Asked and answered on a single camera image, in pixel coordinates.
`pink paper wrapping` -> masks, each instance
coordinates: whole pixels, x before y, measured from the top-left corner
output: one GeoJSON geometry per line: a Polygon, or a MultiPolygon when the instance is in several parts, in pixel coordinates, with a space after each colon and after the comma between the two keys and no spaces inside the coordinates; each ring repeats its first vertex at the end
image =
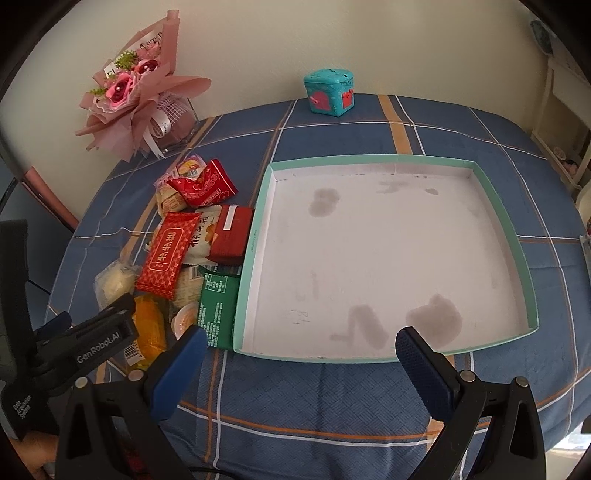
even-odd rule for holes
{"type": "MultiPolygon", "coordinates": [[[[153,72],[141,75],[126,104],[117,111],[105,112],[100,105],[95,104],[95,96],[91,93],[85,93],[82,97],[80,107],[88,110],[90,114],[86,120],[86,127],[78,130],[76,136],[94,135],[94,140],[88,145],[87,150],[95,147],[104,148],[122,160],[129,161],[139,148],[149,150],[143,134],[161,93],[171,92],[182,97],[194,98],[209,88],[212,81],[208,78],[173,75],[176,68],[179,22],[178,10],[169,10],[165,18],[137,32],[119,51],[116,57],[162,23],[160,66],[153,72]]],[[[106,75],[103,70],[111,61],[109,59],[103,68],[93,75],[99,86],[104,85],[106,75]]],[[[185,121],[182,128],[186,129],[186,126],[185,121]]],[[[171,131],[167,134],[163,140],[177,138],[171,135],[172,133],[171,131]]]]}

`mint green rim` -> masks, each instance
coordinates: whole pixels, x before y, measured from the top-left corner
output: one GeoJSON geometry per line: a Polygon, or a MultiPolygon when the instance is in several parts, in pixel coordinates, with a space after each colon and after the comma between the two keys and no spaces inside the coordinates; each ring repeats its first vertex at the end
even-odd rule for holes
{"type": "Polygon", "coordinates": [[[331,364],[364,364],[364,363],[386,363],[397,362],[396,357],[379,357],[379,358],[283,358],[277,356],[258,355],[256,353],[243,352],[242,343],[244,339],[244,324],[246,321],[246,307],[248,305],[248,292],[250,290],[252,269],[255,261],[256,244],[258,242],[258,234],[261,228],[262,217],[267,203],[267,195],[269,193],[269,186],[271,184],[271,176],[274,171],[288,170],[291,168],[303,167],[321,167],[332,165],[354,165],[354,164],[370,164],[370,163],[414,163],[426,165],[441,165],[446,167],[461,167],[471,169],[476,178],[482,185],[498,219],[501,223],[501,228],[509,244],[519,281],[521,283],[521,290],[525,301],[525,314],[527,317],[528,331],[516,335],[499,342],[486,343],[474,347],[453,350],[450,352],[442,352],[444,355],[458,355],[460,353],[472,352],[475,350],[482,350],[492,346],[503,345],[504,343],[523,338],[534,333],[539,327],[538,321],[538,307],[535,300],[534,285],[531,280],[530,269],[527,266],[525,255],[513,223],[509,218],[505,206],[503,205],[499,194],[496,192],[491,181],[488,179],[480,165],[471,160],[462,160],[459,158],[444,158],[444,157],[429,157],[417,155],[337,155],[334,157],[312,157],[312,158],[298,158],[296,160],[286,160],[277,163],[271,163],[266,171],[261,182],[261,189],[256,199],[255,213],[252,220],[251,233],[248,238],[246,247],[246,255],[244,265],[242,267],[242,275],[240,279],[240,287],[238,290],[238,302],[236,304],[236,317],[234,322],[234,351],[243,355],[254,356],[257,358],[267,358],[270,360],[283,360],[288,362],[313,362],[313,363],[331,363],[331,364]]]}

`green snack package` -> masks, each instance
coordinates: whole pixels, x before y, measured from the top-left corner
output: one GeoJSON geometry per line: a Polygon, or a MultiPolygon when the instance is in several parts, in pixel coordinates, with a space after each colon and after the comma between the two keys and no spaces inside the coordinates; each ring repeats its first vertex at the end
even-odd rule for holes
{"type": "Polygon", "coordinates": [[[214,272],[201,265],[199,272],[204,282],[197,323],[207,332],[209,346],[232,350],[240,276],[214,272]]]}

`red box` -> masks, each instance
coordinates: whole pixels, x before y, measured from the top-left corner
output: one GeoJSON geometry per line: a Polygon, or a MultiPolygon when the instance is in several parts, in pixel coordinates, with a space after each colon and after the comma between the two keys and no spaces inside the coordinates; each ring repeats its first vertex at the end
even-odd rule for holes
{"type": "Polygon", "coordinates": [[[209,256],[220,265],[242,265],[254,210],[238,205],[222,205],[209,256]]]}

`blue gripper pad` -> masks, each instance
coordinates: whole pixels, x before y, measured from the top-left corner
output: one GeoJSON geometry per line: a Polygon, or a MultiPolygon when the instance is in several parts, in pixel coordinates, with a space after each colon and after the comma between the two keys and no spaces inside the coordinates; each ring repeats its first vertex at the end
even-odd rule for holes
{"type": "Polygon", "coordinates": [[[459,396],[456,369],[442,354],[433,352],[413,327],[396,335],[396,355],[429,415],[448,422],[459,396]]]}
{"type": "Polygon", "coordinates": [[[35,330],[35,340],[37,342],[45,342],[52,338],[61,335],[68,328],[72,326],[72,319],[68,312],[61,312],[56,317],[53,317],[45,325],[42,325],[35,330]]]}
{"type": "Polygon", "coordinates": [[[155,421],[169,419],[191,380],[201,371],[207,333],[191,325],[173,348],[161,353],[147,371],[144,393],[155,421]]]}

